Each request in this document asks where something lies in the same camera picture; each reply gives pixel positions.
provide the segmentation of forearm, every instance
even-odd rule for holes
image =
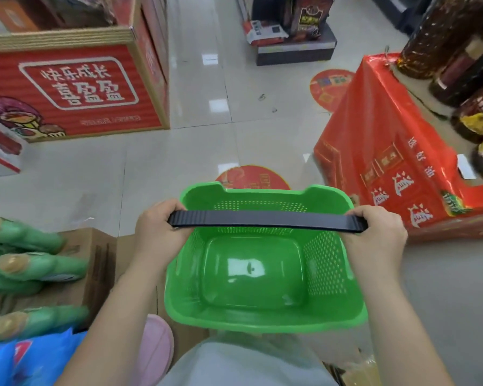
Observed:
[[[56,386],[126,386],[163,269],[133,262],[109,294]]]
[[[397,282],[362,287],[383,386],[454,386]]]

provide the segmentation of black basket handle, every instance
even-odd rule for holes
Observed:
[[[172,227],[288,227],[346,233],[361,233],[368,228],[365,218],[354,215],[267,210],[174,211],[168,223]]]

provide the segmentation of red and white package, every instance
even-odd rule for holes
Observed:
[[[20,172],[27,141],[0,123],[0,176]]]
[[[272,21],[251,20],[243,23],[247,41],[253,46],[267,46],[284,42],[288,34],[279,23]]]

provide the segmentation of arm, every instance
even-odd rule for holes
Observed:
[[[361,235],[344,234],[349,261],[365,297],[383,386],[454,386],[400,283],[407,233],[383,207],[350,211],[367,219]]]
[[[56,386],[125,386],[130,382],[157,283],[193,229],[166,221],[177,200],[150,207],[138,219],[133,260],[109,294]]]

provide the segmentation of basket bottom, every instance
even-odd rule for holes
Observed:
[[[201,298],[210,305],[276,310],[305,302],[302,252],[293,239],[222,235],[207,243],[202,260]]]

